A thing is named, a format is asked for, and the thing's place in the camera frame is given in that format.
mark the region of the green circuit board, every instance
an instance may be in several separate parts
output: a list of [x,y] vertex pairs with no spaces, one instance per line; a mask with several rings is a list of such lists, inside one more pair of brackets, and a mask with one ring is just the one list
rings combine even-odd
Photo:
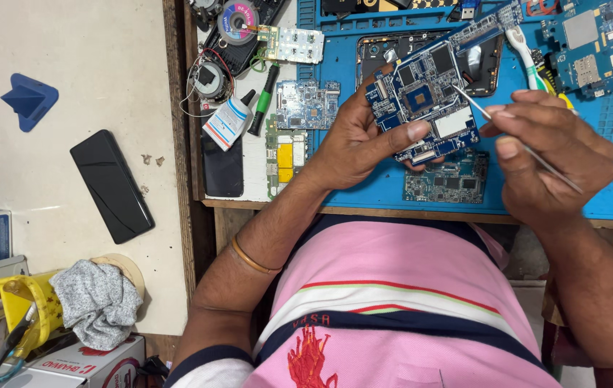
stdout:
[[312,131],[278,129],[275,115],[266,120],[267,196],[274,199],[302,170],[311,154]]
[[419,202],[480,204],[484,201],[489,152],[465,148],[445,163],[428,163],[421,172],[405,171],[402,198]]

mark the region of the pink shirt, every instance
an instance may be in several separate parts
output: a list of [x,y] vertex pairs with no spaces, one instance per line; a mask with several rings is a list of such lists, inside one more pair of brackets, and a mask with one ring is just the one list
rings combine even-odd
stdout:
[[[506,265],[500,246],[478,233]],[[420,326],[447,320],[483,328],[477,338],[491,332],[491,343],[509,346],[357,326],[358,317],[385,325],[400,316]],[[311,238],[285,269],[253,353],[262,361],[256,369],[215,360],[174,387],[560,386],[538,362],[536,339],[500,269],[462,238],[415,225],[347,222]],[[213,385],[217,376],[234,383]]]

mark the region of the grey cloth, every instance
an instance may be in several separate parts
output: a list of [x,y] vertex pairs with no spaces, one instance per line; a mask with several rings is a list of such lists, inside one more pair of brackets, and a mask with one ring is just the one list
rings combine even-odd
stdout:
[[143,301],[119,268],[78,260],[50,278],[62,303],[65,327],[87,347],[112,350],[129,337]]

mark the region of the white table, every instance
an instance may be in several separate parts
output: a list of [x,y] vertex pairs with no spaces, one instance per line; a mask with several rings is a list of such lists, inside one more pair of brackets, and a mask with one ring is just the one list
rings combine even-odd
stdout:
[[[0,100],[0,208],[12,212],[14,254],[25,254],[33,273],[126,255],[146,281],[135,330],[181,334],[186,288],[161,1],[0,1],[0,96],[11,89],[12,73],[60,94],[29,133]],[[103,128],[148,189],[156,223],[121,245],[112,242],[69,154]],[[150,165],[142,154],[152,156]]]
[[[285,28],[297,27],[297,1],[286,0],[280,12],[276,15],[275,19],[271,23],[273,26],[280,26]],[[198,30],[199,47],[202,46],[202,42],[206,40],[208,32]],[[277,77],[277,81],[280,82],[285,79],[296,79],[297,66],[293,63],[280,62],[280,75]],[[257,96],[261,94],[264,86],[266,85],[267,71],[265,73],[259,73],[251,69],[244,71],[239,75],[236,81],[237,98],[242,98],[251,89],[256,91]],[[340,99],[345,99],[347,96],[340,96]],[[254,98],[253,104],[250,106],[252,111],[256,109],[256,101],[258,97]],[[270,115],[275,114],[275,93],[273,98],[268,104],[268,110],[264,117],[264,120],[269,118]],[[249,127],[252,117],[247,119],[246,127]],[[255,202],[269,202],[270,198],[267,196],[267,178],[266,178],[266,125],[261,126],[261,136],[256,137],[248,133],[242,135],[242,151],[243,151],[243,172],[244,172],[244,193],[241,197],[231,198],[237,201],[255,201]],[[223,197],[212,197],[206,195],[207,199],[228,199]]]

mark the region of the white glue tube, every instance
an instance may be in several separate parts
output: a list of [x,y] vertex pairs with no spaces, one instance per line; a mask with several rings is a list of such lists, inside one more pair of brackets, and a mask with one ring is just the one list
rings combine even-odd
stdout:
[[254,94],[256,94],[256,91],[251,89],[241,100],[231,97],[204,124],[203,130],[215,140],[223,151],[230,149],[234,140],[237,140],[237,137],[242,134],[246,118],[251,113],[248,105],[254,98]]

